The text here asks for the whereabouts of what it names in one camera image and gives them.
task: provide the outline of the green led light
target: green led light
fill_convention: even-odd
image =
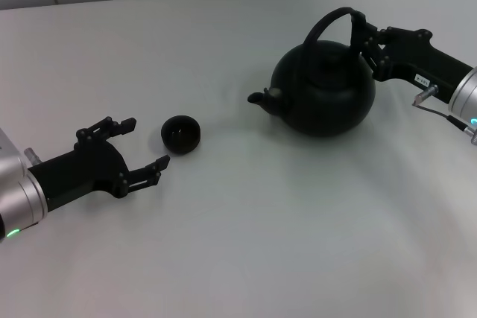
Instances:
[[[15,235],[17,232],[20,232],[20,229],[14,229],[12,232],[10,232],[10,234],[7,235],[7,237],[9,238],[10,236]]]

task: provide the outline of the black teapot handle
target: black teapot handle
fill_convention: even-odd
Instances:
[[[301,52],[301,57],[300,57],[300,68],[304,68],[305,66],[304,63],[306,62],[306,58],[308,54],[311,52],[312,46],[317,42],[318,38],[321,36],[321,34],[325,31],[326,28],[328,28],[333,22],[341,18],[342,16],[345,16],[347,14],[350,14],[354,20],[362,20],[360,23],[364,22],[366,23],[366,18],[364,15],[357,10],[352,9],[351,7],[340,7],[339,9],[336,9],[332,11],[331,13],[327,14],[320,20],[309,32],[308,36],[306,37],[305,41],[303,42],[303,47],[302,47],[302,52]]]

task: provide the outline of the white tabletop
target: white tabletop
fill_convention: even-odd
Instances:
[[[0,12],[0,125],[43,160],[111,115],[129,168],[191,115],[157,187],[94,193],[0,247],[2,317],[441,318],[477,314],[477,149],[378,83],[359,127],[302,137],[247,103],[329,11],[428,28],[477,64],[473,0],[124,0]],[[324,38],[349,41],[350,20]],[[429,106],[445,111],[435,99]]]

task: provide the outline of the label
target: label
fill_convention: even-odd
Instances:
[[[422,77],[420,74],[416,74],[414,81],[420,83],[421,85],[424,85],[425,87],[429,87],[429,85],[431,84],[431,81],[429,81],[425,77]]]

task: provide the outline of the cable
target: cable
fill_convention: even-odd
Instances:
[[[447,121],[449,121],[450,123],[454,124],[454,126],[456,126],[459,130],[461,131],[465,131],[466,128],[468,127],[467,124],[459,119],[457,119],[456,117],[454,117],[453,115],[444,115],[442,112],[439,112],[439,111],[434,111],[433,109],[430,109],[430,108],[427,108],[427,107],[422,107],[422,106],[419,106],[419,105],[413,105],[413,107],[416,107],[418,109],[421,109],[422,111],[426,111],[426,112],[430,112],[430,113],[434,113],[435,115],[439,115],[440,117],[444,117]]]
[[[416,108],[419,108],[421,109],[422,111],[426,111],[426,112],[430,112],[430,113],[434,113],[435,115],[439,115],[440,117],[444,117],[445,119],[447,119],[447,115],[444,115],[442,112],[439,112],[439,111],[434,111],[433,109],[430,109],[430,108],[427,108],[427,107],[422,107],[422,106],[414,106]]]

